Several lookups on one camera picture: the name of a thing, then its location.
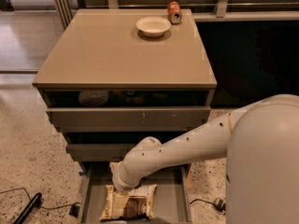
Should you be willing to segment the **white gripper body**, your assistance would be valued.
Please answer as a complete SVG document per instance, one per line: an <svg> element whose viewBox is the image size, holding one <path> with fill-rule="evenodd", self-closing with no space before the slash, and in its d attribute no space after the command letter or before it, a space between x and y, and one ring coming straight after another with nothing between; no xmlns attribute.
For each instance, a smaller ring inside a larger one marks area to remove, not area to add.
<svg viewBox="0 0 299 224"><path fill-rule="evenodd" d="M119 163L118 172L112 174L112 182L114 187L122 192L130 192L139 185L139 180L128 174L121 163Z"/></svg>

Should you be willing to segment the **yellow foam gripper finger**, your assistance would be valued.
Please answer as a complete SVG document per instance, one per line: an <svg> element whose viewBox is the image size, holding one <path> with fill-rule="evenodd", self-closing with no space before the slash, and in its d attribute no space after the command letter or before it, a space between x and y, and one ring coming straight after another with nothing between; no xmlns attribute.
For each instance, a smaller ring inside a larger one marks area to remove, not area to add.
<svg viewBox="0 0 299 224"><path fill-rule="evenodd" d="M112 174L115 174L118 172L118 167L119 167L119 164L117 162L111 162L109 164L109 167L110 167L110 170L111 170L111 173Z"/></svg>

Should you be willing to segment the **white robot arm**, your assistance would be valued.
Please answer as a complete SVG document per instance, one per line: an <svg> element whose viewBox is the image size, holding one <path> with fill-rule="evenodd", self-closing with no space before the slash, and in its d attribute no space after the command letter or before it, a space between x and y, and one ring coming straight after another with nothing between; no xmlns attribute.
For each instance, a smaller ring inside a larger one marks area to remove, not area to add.
<svg viewBox="0 0 299 224"><path fill-rule="evenodd" d="M226 159L226 224L299 224L299 96L274 95L111 165L119 191L163 168Z"/></svg>

